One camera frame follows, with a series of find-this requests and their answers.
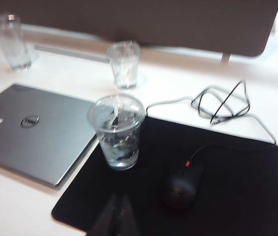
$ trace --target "mouse pad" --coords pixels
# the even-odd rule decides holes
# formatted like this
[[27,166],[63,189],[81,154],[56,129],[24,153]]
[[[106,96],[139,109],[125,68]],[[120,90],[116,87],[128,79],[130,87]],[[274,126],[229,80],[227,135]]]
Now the mouse pad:
[[[193,206],[160,201],[168,173],[193,159],[204,165]],[[278,146],[155,118],[141,126],[137,164],[114,171],[98,145],[61,196],[52,216],[89,230],[111,193],[127,194],[142,236],[278,236]]]

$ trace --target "laptop lid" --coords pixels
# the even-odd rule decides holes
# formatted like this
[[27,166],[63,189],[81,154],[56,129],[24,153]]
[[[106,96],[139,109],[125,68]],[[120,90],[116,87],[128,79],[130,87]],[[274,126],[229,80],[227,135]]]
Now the laptop lid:
[[91,105],[16,84],[3,91],[0,166],[57,186],[94,138]]

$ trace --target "black cable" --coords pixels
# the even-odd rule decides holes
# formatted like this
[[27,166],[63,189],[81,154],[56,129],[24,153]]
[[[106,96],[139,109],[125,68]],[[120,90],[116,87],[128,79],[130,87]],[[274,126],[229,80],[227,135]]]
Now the black cable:
[[200,152],[203,151],[204,149],[208,148],[208,147],[218,147],[218,148],[224,148],[224,149],[228,149],[228,150],[232,150],[232,151],[237,151],[237,152],[258,152],[258,151],[264,151],[273,147],[276,147],[275,144],[270,144],[264,148],[260,148],[260,149],[255,149],[255,150],[242,150],[242,149],[237,149],[237,148],[233,148],[233,147],[228,147],[228,146],[224,146],[224,145],[219,145],[219,144],[204,144],[202,146],[200,146],[193,154],[190,158],[188,158],[186,160],[186,165],[185,168],[183,170],[182,176],[185,173],[185,170],[189,167],[191,163],[191,161],[194,159],[194,157]]
[[[236,88],[240,84],[244,85],[244,94],[245,94],[244,97],[234,93],[234,91],[236,90]],[[215,90],[226,93],[227,97],[223,100],[215,92]],[[213,95],[221,103],[219,108],[215,111],[214,114],[210,113],[208,110],[206,110],[204,107],[201,106],[201,101],[206,94]],[[234,97],[234,98],[237,98],[237,99],[241,100],[242,102],[245,102],[246,103],[245,107],[242,108],[236,114],[234,114],[232,109],[226,104],[226,101],[230,97]],[[176,102],[180,102],[180,101],[183,101],[183,100],[190,100],[191,101],[191,104],[190,104],[191,107],[198,110],[198,114],[199,114],[200,117],[210,119],[210,124],[212,124],[212,125],[218,124],[218,123],[221,123],[221,122],[226,122],[226,121],[229,121],[233,118],[253,117],[262,126],[262,128],[269,134],[269,136],[273,139],[274,144],[277,144],[277,141],[276,141],[274,135],[270,132],[270,130],[266,127],[266,125],[256,115],[247,114],[248,111],[250,110],[250,100],[249,100],[249,97],[248,97],[248,94],[247,94],[246,82],[244,80],[239,81],[230,92],[228,90],[222,88],[222,87],[219,87],[219,86],[209,86],[209,87],[205,88],[201,93],[199,93],[194,99],[192,97],[186,96],[186,97],[178,98],[178,99],[175,99],[175,100],[152,103],[146,108],[146,114],[148,116],[148,109],[150,107],[157,106],[157,105],[162,105],[162,104],[176,103]],[[223,106],[230,112],[231,115],[229,115],[229,116],[219,116],[218,115],[219,110]]]

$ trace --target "glass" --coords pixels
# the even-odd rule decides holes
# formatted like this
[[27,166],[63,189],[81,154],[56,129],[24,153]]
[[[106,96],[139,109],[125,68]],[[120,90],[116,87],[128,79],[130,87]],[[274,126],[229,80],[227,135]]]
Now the glass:
[[101,98],[89,109],[88,121],[111,168],[123,171],[137,162],[144,117],[143,105],[127,94]]
[[112,44],[106,51],[113,70],[115,84],[119,89],[133,89],[137,86],[140,46],[133,41]]
[[21,20],[15,14],[0,14],[0,47],[12,70],[30,68],[31,59],[21,30]]

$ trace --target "black mouse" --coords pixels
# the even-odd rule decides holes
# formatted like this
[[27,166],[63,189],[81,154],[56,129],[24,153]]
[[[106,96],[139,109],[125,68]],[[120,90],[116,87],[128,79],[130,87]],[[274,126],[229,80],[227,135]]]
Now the black mouse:
[[173,209],[185,210],[192,206],[200,185],[203,165],[187,161],[185,167],[168,176],[161,199]]

